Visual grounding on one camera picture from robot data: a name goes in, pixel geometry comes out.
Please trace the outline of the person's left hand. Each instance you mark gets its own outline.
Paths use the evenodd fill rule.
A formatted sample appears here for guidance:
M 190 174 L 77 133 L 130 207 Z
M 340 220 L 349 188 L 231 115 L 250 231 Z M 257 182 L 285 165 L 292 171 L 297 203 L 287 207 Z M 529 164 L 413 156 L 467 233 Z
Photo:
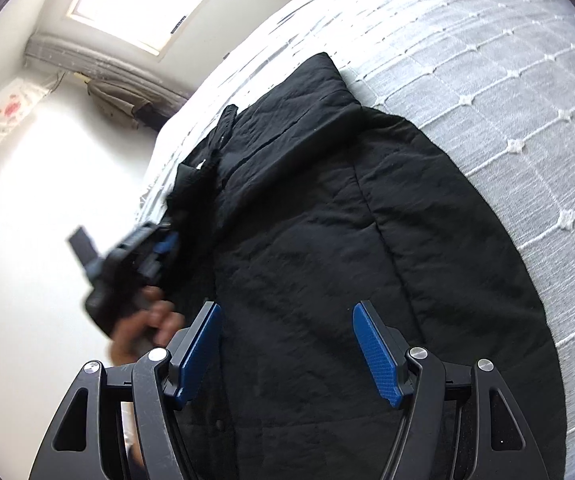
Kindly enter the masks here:
M 136 343 L 153 330 L 152 344 L 164 348 L 172 337 L 185 325 L 185 318 L 164 293 L 157 287 L 148 286 L 142 290 L 147 308 L 138 310 L 117 322 L 110 335 L 109 359 L 115 366 L 131 364 L 140 359 Z

